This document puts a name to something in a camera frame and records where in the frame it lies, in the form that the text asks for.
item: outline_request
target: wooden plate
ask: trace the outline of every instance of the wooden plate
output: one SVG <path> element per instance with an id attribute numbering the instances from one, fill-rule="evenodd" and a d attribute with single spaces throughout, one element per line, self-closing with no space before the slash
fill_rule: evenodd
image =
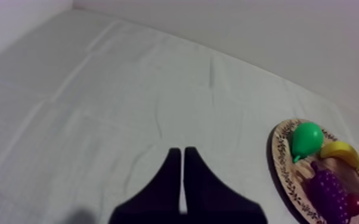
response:
<path id="1" fill-rule="evenodd" d="M 316 155 L 309 156 L 297 163 L 292 163 L 289 139 L 293 131 L 299 124 L 308 122 L 302 119 L 290 119 L 281 122 L 274 129 L 271 145 L 271 155 L 277 176 L 282 184 L 286 195 L 295 206 L 298 212 L 308 223 L 326 223 L 326 220 L 317 213 L 305 193 L 306 182 L 314 176 L 314 171 L 310 167 L 310 162 L 318 161 L 319 169 L 330 169 L 342 182 L 347 192 L 359 195 L 359 171 L 339 159 L 325 158 L 320 159 Z M 321 128 L 324 133 L 324 144 L 328 144 L 337 139 L 325 128 Z M 359 215 L 351 219 L 351 224 L 359 223 Z"/>

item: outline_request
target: toy fruit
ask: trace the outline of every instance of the toy fruit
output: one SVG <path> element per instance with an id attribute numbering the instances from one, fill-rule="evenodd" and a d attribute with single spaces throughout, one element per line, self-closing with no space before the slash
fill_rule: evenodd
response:
<path id="1" fill-rule="evenodd" d="M 321 148 L 323 139 L 323 133 L 317 124 L 300 124 L 292 135 L 293 162 L 296 163 L 300 158 L 316 153 Z"/>
<path id="2" fill-rule="evenodd" d="M 350 193 L 346 196 L 346 203 L 348 204 L 347 209 L 351 217 L 359 214 L 359 196 Z"/>
<path id="3" fill-rule="evenodd" d="M 316 162 L 311 163 L 315 176 L 308 184 L 308 196 L 317 211 L 329 224 L 347 224 L 348 213 L 346 192 L 339 179 L 329 170 L 318 170 Z"/>
<path id="4" fill-rule="evenodd" d="M 359 170 L 359 155 L 350 144 L 336 141 L 325 145 L 320 150 L 320 157 L 336 157 L 348 163 L 350 166 Z"/>

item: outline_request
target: toy banana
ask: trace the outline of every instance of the toy banana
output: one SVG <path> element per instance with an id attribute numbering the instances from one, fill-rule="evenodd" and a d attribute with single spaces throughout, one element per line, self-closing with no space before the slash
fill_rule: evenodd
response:
<path id="1" fill-rule="evenodd" d="M 348 143 L 341 141 L 331 142 L 320 150 L 320 157 L 336 157 L 359 170 L 359 155 L 354 147 Z"/>

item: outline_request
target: table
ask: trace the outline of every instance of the table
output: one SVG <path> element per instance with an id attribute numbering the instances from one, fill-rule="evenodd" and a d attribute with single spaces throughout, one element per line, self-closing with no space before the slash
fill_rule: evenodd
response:
<path id="1" fill-rule="evenodd" d="M 170 147 L 186 146 L 269 223 L 297 223 L 266 158 L 270 131 L 292 117 L 359 152 L 359 115 L 320 95 L 184 39 L 68 11 L 0 55 L 0 223 L 107 223 Z"/>

